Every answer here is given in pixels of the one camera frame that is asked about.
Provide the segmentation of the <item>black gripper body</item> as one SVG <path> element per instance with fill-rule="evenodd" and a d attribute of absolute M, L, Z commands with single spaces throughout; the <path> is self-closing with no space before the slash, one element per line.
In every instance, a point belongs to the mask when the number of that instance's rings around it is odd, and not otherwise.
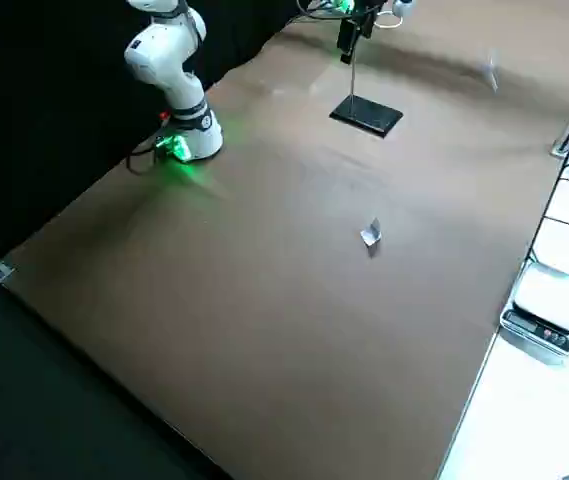
<path fill-rule="evenodd" d="M 364 16 L 378 13 L 386 3 L 387 0 L 354 0 L 351 15 Z"/>

